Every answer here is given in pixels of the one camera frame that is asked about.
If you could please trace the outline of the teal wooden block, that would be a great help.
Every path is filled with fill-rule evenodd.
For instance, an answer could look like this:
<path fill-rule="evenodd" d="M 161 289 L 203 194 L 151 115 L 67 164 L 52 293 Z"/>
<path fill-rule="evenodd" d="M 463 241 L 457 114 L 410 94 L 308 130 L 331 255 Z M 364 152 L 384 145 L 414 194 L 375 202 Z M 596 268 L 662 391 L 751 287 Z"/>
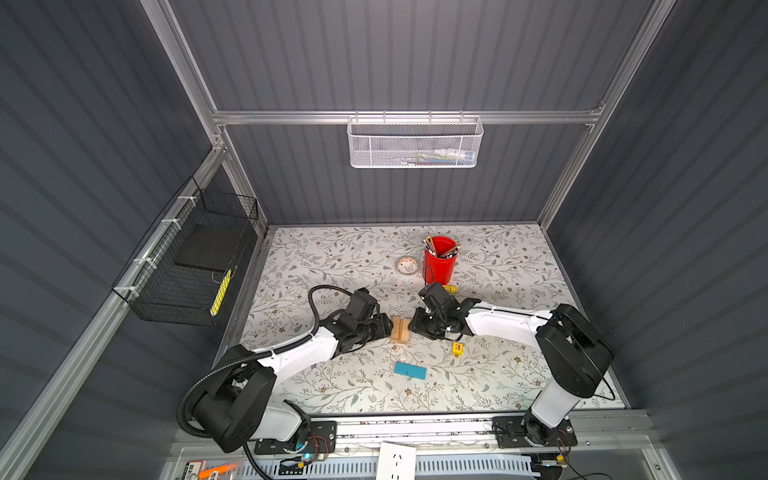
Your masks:
<path fill-rule="evenodd" d="M 403 363 L 403 362 L 395 363 L 394 372 L 398 375 L 419 379 L 419 380 L 425 380 L 427 377 L 427 369 L 425 367 Z"/>

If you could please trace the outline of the natural wood block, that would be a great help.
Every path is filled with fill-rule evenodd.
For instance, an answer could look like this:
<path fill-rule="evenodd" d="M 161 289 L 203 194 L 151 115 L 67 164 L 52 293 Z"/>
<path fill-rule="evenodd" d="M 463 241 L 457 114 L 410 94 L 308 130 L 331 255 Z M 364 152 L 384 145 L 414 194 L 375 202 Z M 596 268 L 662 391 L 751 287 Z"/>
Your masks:
<path fill-rule="evenodd" d="M 408 343 L 409 340 L 410 340 L 409 324 L 410 324 L 410 319 L 409 318 L 401 318 L 400 319 L 399 340 L 403 344 Z"/>
<path fill-rule="evenodd" d="M 390 335 L 390 340 L 393 343 L 399 343 L 401 340 L 402 319 L 399 316 L 392 317 L 393 328 Z"/>

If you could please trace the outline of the black foam pad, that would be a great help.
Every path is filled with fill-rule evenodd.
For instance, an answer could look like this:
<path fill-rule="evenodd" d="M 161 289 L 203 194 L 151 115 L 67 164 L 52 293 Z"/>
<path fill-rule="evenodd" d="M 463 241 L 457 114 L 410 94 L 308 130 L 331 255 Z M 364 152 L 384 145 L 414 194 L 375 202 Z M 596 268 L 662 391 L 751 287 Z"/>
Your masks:
<path fill-rule="evenodd" d="M 240 240 L 230 228 L 196 225 L 174 257 L 180 267 L 224 273 Z"/>

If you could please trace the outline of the red pencil cup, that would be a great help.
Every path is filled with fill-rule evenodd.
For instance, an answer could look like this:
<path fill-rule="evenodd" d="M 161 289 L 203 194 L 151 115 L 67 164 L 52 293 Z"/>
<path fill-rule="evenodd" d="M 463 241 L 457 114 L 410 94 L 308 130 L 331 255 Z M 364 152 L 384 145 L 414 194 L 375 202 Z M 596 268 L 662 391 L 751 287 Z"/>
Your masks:
<path fill-rule="evenodd" d="M 450 283 L 460 245 L 445 236 L 427 236 L 424 239 L 424 265 L 422 275 L 427 284 Z"/>

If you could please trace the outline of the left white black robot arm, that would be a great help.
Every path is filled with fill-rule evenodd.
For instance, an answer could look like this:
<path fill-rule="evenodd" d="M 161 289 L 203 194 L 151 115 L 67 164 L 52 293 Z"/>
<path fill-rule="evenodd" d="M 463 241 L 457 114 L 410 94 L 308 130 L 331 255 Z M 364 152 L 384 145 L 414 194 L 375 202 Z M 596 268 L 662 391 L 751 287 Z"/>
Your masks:
<path fill-rule="evenodd" d="M 176 411 L 179 428 L 213 440 L 225 453 L 253 439 L 271 440 L 289 452 L 305 448 L 311 417 L 294 401 L 270 403 L 274 389 L 291 377 L 367 344 L 387 338 L 393 321 L 365 288 L 334 285 L 309 289 L 311 329 L 278 346 L 249 350 L 238 344 L 183 395 Z"/>

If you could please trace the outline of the floral table mat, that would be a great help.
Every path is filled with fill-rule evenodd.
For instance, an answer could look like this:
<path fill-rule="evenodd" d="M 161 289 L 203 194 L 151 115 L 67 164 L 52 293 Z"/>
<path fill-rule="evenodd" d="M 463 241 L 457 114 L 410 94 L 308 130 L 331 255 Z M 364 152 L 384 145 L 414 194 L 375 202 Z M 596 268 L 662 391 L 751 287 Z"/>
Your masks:
<path fill-rule="evenodd" d="M 423 241 L 442 235 L 460 245 L 451 279 L 459 298 L 509 308 L 550 310 L 573 298 L 535 224 L 282 227 L 272 235 L 241 337 L 250 349 L 290 340 L 312 324 L 310 288 L 364 287 L 390 316 L 407 318 L 421 305 Z M 397 259 L 418 260 L 402 275 Z M 395 413 L 524 410 L 549 377 L 530 346 L 493 337 L 467 337 L 461 357 L 448 341 L 421 336 L 389 340 L 305 370 L 274 392 L 310 413 Z M 394 372 L 396 362 L 425 367 L 425 380 Z"/>

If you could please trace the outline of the clear tape roll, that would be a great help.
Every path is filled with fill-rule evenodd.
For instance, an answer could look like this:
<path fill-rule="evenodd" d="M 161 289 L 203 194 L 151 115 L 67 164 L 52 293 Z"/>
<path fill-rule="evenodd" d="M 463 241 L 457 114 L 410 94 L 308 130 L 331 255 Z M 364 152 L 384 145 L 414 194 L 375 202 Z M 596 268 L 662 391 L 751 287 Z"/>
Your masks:
<path fill-rule="evenodd" d="M 417 259 L 411 256 L 403 256 L 395 262 L 396 270 L 402 275 L 415 275 L 420 270 L 420 264 Z"/>

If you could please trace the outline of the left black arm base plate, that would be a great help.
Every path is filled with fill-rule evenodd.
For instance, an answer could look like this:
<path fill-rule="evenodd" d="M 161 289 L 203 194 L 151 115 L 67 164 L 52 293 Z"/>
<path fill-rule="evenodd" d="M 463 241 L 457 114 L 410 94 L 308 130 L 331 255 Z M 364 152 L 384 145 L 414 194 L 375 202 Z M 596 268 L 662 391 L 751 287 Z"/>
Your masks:
<path fill-rule="evenodd" d="M 286 441 L 257 438 L 253 452 L 257 455 L 333 453 L 337 427 L 335 421 L 303 422 Z"/>

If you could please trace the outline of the yellow ruler in basket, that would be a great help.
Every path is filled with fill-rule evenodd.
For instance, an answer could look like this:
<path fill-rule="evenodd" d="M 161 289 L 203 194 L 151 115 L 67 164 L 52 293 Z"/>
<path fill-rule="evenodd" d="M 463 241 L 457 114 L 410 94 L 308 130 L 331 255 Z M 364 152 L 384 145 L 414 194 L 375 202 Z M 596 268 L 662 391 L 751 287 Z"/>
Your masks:
<path fill-rule="evenodd" d="M 219 282 L 219 288 L 216 292 L 216 296 L 209 309 L 209 314 L 211 317 L 216 317 L 220 312 L 221 306 L 224 302 L 229 284 L 232 279 L 232 274 L 233 274 L 233 271 L 231 269 L 228 269 L 224 274 L 222 280 Z"/>

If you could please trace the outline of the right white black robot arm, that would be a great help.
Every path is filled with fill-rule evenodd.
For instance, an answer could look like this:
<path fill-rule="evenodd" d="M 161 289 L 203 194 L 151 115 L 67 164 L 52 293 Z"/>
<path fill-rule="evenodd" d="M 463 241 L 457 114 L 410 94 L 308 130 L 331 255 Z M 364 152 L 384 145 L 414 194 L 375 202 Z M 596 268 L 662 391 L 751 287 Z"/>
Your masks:
<path fill-rule="evenodd" d="M 424 305 L 416 309 L 409 330 L 432 340 L 453 334 L 485 336 L 536 347 L 551 379 L 524 417 L 527 435 L 550 434 L 582 399 L 593 397 L 614 359 L 603 335 L 570 304 L 550 311 L 499 307 L 475 298 L 458 301 L 433 282 L 418 292 Z"/>

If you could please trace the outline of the white power socket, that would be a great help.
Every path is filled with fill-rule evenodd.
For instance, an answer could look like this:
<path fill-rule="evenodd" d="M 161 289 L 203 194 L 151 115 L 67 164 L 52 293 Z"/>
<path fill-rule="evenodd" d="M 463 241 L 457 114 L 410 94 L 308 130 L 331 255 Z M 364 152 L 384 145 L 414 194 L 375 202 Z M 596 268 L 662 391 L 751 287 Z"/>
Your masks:
<path fill-rule="evenodd" d="M 417 449 L 382 442 L 377 462 L 376 480 L 414 480 Z"/>

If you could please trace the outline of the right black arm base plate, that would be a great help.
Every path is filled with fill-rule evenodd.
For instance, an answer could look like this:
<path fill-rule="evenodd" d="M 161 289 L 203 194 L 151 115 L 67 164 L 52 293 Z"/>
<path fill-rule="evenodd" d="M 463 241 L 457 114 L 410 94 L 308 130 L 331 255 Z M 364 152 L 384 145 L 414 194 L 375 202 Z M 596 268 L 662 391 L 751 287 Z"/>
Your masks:
<path fill-rule="evenodd" d="M 530 413 L 496 416 L 491 430 L 500 448 L 574 447 L 578 444 L 568 417 L 558 426 L 549 427 Z"/>

